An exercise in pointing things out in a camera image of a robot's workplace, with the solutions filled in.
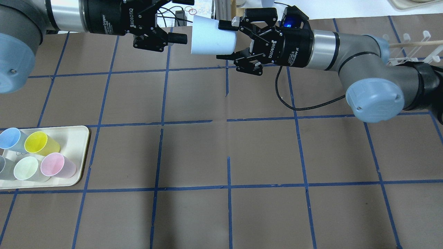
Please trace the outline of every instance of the white tray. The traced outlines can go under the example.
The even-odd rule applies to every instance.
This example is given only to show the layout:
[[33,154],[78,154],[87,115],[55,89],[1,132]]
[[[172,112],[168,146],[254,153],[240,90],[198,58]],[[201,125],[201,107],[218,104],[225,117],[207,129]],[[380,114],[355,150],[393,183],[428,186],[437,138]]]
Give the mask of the white tray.
[[432,4],[432,3],[436,3],[436,2],[440,2],[442,0],[433,0],[430,2],[414,2],[411,0],[391,0],[391,2],[395,5],[395,7],[399,8],[399,9],[409,9],[409,8],[413,8],[413,7],[418,7],[424,4]]
[[[60,144],[60,153],[71,160],[77,166],[75,174],[68,179],[51,177],[49,180],[39,182],[29,181],[7,181],[0,180],[0,189],[30,188],[30,187],[65,187],[76,184],[82,175],[85,164],[86,149],[89,143],[89,129],[86,126],[67,126],[51,128],[22,129],[25,134],[30,135],[33,132],[42,131],[52,137]],[[22,158],[32,156],[42,161],[45,157],[36,154],[22,155],[19,152],[5,150],[3,156],[13,162],[18,162]]]

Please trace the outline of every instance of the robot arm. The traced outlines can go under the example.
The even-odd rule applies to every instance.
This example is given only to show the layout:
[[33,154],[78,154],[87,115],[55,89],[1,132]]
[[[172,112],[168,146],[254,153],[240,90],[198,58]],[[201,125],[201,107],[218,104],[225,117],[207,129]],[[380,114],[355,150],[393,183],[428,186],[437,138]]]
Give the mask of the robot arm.
[[[379,122],[400,111],[429,109],[443,124],[443,70],[426,63],[386,66],[389,44],[370,35],[311,30],[308,17],[297,7],[285,9],[280,27],[276,9],[246,9],[219,29],[238,30],[253,41],[245,50],[218,59],[233,60],[237,71],[262,75],[262,64],[338,72],[346,100],[355,116]],[[259,28],[252,22],[263,21]]]
[[[0,93],[19,90],[35,64],[47,30],[134,35],[134,47],[163,52],[187,44],[184,34],[157,25],[157,11],[171,0],[0,0]],[[172,0],[194,5],[194,0]]]

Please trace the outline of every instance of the silver metal ring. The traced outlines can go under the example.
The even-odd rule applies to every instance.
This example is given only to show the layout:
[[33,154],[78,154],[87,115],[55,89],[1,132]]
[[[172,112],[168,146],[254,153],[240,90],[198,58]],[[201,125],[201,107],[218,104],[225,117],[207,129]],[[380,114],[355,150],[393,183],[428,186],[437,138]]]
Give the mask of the silver metal ring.
[[311,59],[305,68],[325,70],[335,52],[335,35],[331,31],[314,30],[314,46]]
[[51,0],[51,8],[60,30],[87,31],[82,0]]

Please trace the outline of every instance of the white plate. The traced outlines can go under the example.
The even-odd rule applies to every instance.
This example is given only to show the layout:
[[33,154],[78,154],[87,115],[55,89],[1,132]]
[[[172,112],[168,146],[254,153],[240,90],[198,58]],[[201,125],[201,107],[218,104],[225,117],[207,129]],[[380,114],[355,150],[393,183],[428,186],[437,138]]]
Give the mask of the white plate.
[[[0,189],[14,189],[14,188],[30,188],[30,187],[65,187],[76,184],[82,175],[83,167],[85,165],[86,149],[89,143],[89,129],[86,126],[67,126],[67,127],[50,127],[50,128],[35,128],[22,129],[25,134],[30,135],[37,131],[42,131],[48,136],[52,137],[60,144],[60,153],[71,160],[77,166],[75,174],[68,179],[51,177],[49,180],[39,182],[29,181],[7,181],[0,180]],[[22,155],[18,152],[5,150],[3,156],[9,160],[17,163],[22,158],[32,156],[37,158],[40,162],[45,158],[44,156],[36,154]]]
[[440,2],[442,0],[433,0],[429,2],[421,2],[420,0],[412,1],[412,0],[391,0],[391,2],[399,9],[409,9],[417,6],[421,6],[423,4],[432,4],[436,2]]

